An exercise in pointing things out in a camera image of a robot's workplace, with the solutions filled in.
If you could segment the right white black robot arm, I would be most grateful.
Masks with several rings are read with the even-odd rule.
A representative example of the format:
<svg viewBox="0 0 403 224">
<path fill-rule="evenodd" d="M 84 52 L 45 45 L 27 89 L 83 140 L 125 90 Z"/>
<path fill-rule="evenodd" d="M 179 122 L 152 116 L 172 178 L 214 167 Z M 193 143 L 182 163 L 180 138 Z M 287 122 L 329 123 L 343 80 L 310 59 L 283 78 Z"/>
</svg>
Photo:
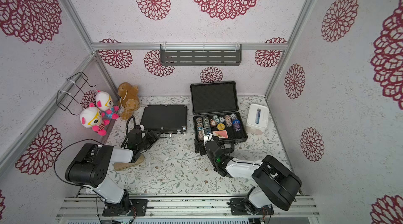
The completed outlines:
<svg viewBox="0 0 403 224">
<path fill-rule="evenodd" d="M 237 211 L 256 215 L 272 206 L 288 211 L 302 186 L 300 178 L 271 155 L 257 161 L 241 160 L 232 157 L 219 141 L 195 141 L 195 152 L 207 155 L 213 170 L 222 177 L 255 181 L 257 186 L 248 191 L 241 204 L 229 203 Z"/>
</svg>

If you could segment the tan wooden oval piece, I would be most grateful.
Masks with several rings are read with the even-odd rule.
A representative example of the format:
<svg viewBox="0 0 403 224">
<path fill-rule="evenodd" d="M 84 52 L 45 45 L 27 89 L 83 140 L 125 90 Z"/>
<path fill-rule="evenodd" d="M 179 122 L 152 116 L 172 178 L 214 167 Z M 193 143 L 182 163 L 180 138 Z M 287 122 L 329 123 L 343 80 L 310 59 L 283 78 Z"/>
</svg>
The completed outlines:
<svg viewBox="0 0 403 224">
<path fill-rule="evenodd" d="M 114 163 L 113 167 L 116 171 L 125 170 L 134 166 L 141 165 L 145 161 L 145 156 L 143 154 L 134 163 Z"/>
</svg>

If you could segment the grey metal wall shelf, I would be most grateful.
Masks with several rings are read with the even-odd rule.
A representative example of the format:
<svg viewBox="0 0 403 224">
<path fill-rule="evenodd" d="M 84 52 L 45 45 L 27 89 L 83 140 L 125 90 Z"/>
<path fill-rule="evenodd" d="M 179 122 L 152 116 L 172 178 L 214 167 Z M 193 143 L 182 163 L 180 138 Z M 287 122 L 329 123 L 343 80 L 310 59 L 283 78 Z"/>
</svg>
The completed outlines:
<svg viewBox="0 0 403 224">
<path fill-rule="evenodd" d="M 234 45 L 160 45 L 163 66 L 238 66 L 242 46 Z"/>
</svg>

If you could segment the white tissue box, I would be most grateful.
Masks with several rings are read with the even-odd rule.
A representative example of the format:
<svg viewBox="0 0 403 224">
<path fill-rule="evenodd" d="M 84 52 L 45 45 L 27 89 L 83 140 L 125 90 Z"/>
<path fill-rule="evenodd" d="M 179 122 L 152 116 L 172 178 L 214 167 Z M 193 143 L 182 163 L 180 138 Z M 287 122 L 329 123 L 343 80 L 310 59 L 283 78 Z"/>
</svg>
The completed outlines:
<svg viewBox="0 0 403 224">
<path fill-rule="evenodd" d="M 248 111 L 246 131 L 262 135 L 269 124 L 269 108 L 259 104 L 251 104 Z"/>
</svg>

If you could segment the brown teddy bear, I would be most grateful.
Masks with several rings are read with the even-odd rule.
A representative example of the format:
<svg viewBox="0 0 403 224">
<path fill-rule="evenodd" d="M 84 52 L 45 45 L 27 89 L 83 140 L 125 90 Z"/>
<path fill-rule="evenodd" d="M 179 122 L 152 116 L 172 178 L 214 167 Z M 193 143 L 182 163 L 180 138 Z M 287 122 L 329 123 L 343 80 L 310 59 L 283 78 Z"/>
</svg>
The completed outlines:
<svg viewBox="0 0 403 224">
<path fill-rule="evenodd" d="M 128 120 L 135 111 L 140 108 L 140 100 L 138 98 L 138 87 L 128 82 L 122 83 L 118 88 L 119 104 L 123 108 L 120 117 Z"/>
</svg>

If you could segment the pink white plush doll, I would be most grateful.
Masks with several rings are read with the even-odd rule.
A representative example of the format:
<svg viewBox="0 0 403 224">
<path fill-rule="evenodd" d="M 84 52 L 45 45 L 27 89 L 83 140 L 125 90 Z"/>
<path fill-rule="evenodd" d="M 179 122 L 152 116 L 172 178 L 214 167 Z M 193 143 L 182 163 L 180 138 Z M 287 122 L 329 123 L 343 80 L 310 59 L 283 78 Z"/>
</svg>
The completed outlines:
<svg viewBox="0 0 403 224">
<path fill-rule="evenodd" d="M 79 117 L 82 126 L 85 128 L 91 128 L 98 135 L 106 136 L 106 126 L 109 125 L 110 120 L 103 119 L 104 113 L 97 108 L 93 103 L 89 104 L 89 107 L 84 109 Z"/>
<path fill-rule="evenodd" d="M 102 117 L 112 120 L 117 120 L 119 118 L 119 107 L 114 105 L 109 93 L 98 91 L 95 100 L 97 108 L 102 112 Z"/>
</svg>

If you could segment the playing card deck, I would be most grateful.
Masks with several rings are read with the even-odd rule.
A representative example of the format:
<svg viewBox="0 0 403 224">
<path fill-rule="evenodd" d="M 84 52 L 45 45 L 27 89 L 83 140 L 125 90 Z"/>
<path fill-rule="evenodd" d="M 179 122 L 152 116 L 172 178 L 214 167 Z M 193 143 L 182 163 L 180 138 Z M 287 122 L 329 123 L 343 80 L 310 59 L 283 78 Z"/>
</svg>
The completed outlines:
<svg viewBox="0 0 403 224">
<path fill-rule="evenodd" d="M 217 136 L 219 139 L 229 139 L 228 133 L 226 130 L 213 131 L 213 135 Z"/>
</svg>

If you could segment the black poker case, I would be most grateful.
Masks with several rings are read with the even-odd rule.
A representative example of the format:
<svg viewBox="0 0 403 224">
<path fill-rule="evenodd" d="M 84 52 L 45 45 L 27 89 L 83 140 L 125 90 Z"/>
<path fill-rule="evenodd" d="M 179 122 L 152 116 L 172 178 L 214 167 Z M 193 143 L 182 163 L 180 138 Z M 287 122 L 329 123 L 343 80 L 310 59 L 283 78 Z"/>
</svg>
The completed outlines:
<svg viewBox="0 0 403 224">
<path fill-rule="evenodd" d="M 186 134 L 187 113 L 187 105 L 183 104 L 148 105 L 144 108 L 140 126 L 162 134 Z"/>
</svg>

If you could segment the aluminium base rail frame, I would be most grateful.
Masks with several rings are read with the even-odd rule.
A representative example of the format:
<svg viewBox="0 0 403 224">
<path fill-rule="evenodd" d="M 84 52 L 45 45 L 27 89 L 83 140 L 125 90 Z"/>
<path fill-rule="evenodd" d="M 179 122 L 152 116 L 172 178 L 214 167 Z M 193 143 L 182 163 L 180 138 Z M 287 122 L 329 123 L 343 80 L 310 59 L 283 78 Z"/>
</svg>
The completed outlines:
<svg viewBox="0 0 403 224">
<path fill-rule="evenodd" d="M 319 218 L 319 210 L 310 196 L 298 196 L 289 208 L 282 210 L 273 206 L 265 207 L 251 215 L 230 203 L 243 203 L 243 196 L 217 197 L 131 197 L 137 209 L 136 219 L 156 218 Z M 105 204 L 96 202 L 94 197 L 66 198 L 56 215 L 62 219 L 97 219 Z"/>
</svg>

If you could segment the poker chips row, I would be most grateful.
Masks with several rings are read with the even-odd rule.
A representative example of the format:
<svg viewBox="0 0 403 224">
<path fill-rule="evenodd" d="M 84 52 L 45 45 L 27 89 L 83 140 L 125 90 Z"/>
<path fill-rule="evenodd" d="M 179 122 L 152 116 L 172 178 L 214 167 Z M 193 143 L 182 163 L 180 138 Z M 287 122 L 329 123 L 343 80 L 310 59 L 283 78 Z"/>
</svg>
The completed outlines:
<svg viewBox="0 0 403 224">
<path fill-rule="evenodd" d="M 245 131 L 243 130 L 243 125 L 240 116 L 237 113 L 231 113 L 226 115 L 212 115 L 195 117 L 195 129 L 196 129 L 196 139 L 199 142 L 204 142 L 204 128 L 210 127 L 212 132 L 218 130 L 226 130 L 229 139 L 219 139 L 219 140 L 236 140 L 243 141 L 247 137 Z"/>
</svg>

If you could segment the lower pink white plush doll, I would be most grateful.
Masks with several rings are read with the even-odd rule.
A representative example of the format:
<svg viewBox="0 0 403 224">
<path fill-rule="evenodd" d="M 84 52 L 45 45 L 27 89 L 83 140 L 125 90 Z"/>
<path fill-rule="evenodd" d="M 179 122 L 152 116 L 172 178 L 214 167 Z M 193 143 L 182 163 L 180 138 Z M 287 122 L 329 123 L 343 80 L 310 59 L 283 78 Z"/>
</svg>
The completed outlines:
<svg viewBox="0 0 403 224">
<path fill-rule="evenodd" d="M 109 125 L 110 120 L 103 119 L 104 113 L 97 108 L 93 103 L 89 104 L 89 107 L 84 109 L 79 117 L 82 126 L 85 128 L 91 128 L 98 135 L 106 136 L 106 126 Z"/>
</svg>

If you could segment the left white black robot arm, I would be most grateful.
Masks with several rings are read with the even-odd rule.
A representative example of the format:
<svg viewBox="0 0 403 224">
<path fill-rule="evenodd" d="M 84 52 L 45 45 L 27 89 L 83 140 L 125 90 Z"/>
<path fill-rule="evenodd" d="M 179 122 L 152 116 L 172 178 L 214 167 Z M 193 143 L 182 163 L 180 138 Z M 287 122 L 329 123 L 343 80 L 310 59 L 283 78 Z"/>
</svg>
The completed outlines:
<svg viewBox="0 0 403 224">
<path fill-rule="evenodd" d="M 154 130 L 135 128 L 128 133 L 121 148 L 86 143 L 65 172 L 65 179 L 79 186 L 89 187 L 106 204 L 130 208 L 128 192 L 107 175 L 110 164 L 139 164 L 144 152 L 160 138 Z"/>
</svg>

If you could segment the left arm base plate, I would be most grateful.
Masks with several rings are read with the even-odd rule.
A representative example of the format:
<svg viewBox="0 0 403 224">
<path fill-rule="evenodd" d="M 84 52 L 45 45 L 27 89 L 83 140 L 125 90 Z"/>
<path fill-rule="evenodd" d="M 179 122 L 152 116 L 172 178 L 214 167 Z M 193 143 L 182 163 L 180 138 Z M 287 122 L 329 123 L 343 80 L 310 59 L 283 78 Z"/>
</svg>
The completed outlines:
<svg viewBox="0 0 403 224">
<path fill-rule="evenodd" d="M 122 203 L 111 204 L 106 203 L 102 212 L 103 217 L 143 217 L 145 216 L 147 199 L 130 199 L 124 200 Z"/>
</svg>

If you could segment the grey hard poker case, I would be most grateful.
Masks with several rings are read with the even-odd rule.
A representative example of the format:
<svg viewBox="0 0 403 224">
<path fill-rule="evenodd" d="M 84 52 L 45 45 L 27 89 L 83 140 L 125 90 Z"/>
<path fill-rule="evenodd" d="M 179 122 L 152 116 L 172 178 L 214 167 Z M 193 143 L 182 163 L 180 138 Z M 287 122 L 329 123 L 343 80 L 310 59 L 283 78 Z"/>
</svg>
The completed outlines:
<svg viewBox="0 0 403 224">
<path fill-rule="evenodd" d="M 240 131 L 230 133 L 232 138 L 221 140 L 222 143 L 234 142 L 243 143 L 248 139 L 245 124 L 238 112 L 238 96 L 235 81 L 223 81 L 216 83 L 196 83 L 191 84 L 191 98 L 193 110 L 193 123 L 195 131 L 195 141 L 199 143 L 198 126 L 196 119 L 208 116 L 210 119 L 217 115 L 224 117 L 235 114 L 240 124 Z"/>
</svg>

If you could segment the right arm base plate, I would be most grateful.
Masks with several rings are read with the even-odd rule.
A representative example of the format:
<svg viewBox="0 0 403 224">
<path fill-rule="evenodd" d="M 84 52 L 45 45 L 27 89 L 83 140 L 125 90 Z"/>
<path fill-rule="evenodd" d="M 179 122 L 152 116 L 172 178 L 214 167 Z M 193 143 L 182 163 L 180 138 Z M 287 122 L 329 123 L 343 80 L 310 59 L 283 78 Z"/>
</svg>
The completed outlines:
<svg viewBox="0 0 403 224">
<path fill-rule="evenodd" d="M 227 205 L 230 207 L 231 213 L 234 216 L 274 214 L 274 209 L 272 205 L 266 205 L 262 208 L 257 208 L 252 203 L 241 198 L 231 198 Z"/>
</svg>

